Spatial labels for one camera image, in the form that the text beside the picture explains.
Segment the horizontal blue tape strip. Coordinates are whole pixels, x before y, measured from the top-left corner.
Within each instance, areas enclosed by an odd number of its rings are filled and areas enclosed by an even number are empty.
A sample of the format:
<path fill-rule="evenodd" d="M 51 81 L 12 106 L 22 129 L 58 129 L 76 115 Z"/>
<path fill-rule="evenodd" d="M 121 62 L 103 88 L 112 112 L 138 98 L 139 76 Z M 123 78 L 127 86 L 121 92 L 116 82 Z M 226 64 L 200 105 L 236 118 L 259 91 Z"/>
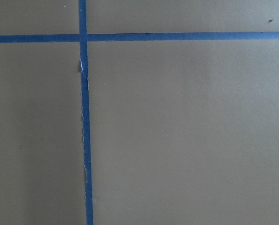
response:
<path fill-rule="evenodd" d="M 188 33 L 114 33 L 114 34 L 43 34 L 0 35 L 0 43 L 39 42 L 112 42 L 112 41 L 183 41 L 183 40 L 278 40 L 278 32 L 188 32 Z"/>

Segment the vertical blue tape strip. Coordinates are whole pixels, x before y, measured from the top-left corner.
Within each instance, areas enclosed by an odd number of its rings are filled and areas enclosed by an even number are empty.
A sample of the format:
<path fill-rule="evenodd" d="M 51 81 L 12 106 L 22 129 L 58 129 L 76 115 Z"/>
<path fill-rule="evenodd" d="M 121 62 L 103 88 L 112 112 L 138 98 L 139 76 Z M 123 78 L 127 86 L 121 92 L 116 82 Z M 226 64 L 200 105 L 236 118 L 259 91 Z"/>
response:
<path fill-rule="evenodd" d="M 94 224 L 93 198 L 91 180 L 91 151 L 90 151 L 90 101 L 88 81 L 88 41 L 86 1 L 78 1 L 79 6 L 79 36 L 80 36 L 80 66 L 81 66 L 81 94 L 83 117 L 83 156 L 85 169 L 85 206 L 86 224 Z"/>

